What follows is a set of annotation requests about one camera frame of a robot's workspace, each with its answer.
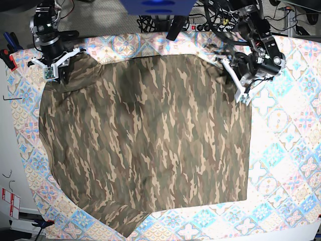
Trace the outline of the red white label card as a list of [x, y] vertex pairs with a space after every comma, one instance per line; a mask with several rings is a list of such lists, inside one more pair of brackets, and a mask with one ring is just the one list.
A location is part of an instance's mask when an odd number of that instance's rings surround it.
[[10, 218], [19, 219], [21, 198], [14, 193], [1, 188], [1, 212]]

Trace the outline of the patterned tile tablecloth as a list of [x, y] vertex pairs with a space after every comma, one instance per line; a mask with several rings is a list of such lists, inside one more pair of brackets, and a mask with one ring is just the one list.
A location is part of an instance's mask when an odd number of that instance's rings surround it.
[[[252, 101], [247, 199], [151, 214], [129, 240], [312, 240], [320, 225], [320, 44], [278, 36], [287, 67]], [[33, 49], [16, 52], [17, 69], [2, 67], [1, 94], [12, 109], [14, 153], [9, 177], [20, 210], [54, 220], [47, 238], [123, 240], [62, 193], [39, 139], [42, 72], [27, 67]]]

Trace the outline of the camouflage T-shirt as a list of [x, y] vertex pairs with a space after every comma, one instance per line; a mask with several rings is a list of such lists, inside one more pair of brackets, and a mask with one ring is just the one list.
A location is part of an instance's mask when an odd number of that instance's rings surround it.
[[47, 82], [40, 139], [78, 207], [123, 236], [153, 212], [247, 198], [251, 107], [223, 67], [195, 55], [70, 60]]

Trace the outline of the white power strip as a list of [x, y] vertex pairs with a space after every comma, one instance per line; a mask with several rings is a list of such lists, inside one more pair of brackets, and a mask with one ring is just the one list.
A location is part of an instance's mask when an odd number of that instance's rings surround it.
[[[224, 29], [228, 24], [224, 23], [214, 23], [213, 26], [216, 29], [222, 30]], [[195, 31], [195, 32], [208, 32], [211, 31], [210, 26], [205, 23], [205, 24], [196, 24], [196, 23], [186, 23], [183, 28], [183, 31]]]

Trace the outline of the blue red clamp upper left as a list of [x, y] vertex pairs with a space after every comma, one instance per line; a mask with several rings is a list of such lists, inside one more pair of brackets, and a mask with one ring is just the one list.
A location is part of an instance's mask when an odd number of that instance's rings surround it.
[[12, 54], [19, 50], [22, 50], [23, 48], [19, 44], [19, 41], [14, 32], [4, 32], [4, 38], [6, 39], [8, 44], [7, 49], [1, 49], [1, 59], [11, 71], [14, 71], [17, 69], [17, 64]]

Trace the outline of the blue clamp lower left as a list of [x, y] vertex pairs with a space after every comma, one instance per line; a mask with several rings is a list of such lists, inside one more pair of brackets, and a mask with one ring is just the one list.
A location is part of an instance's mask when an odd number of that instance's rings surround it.
[[32, 226], [39, 227], [41, 229], [45, 229], [49, 226], [52, 226], [55, 222], [53, 220], [45, 221], [43, 219], [34, 219], [32, 222]]

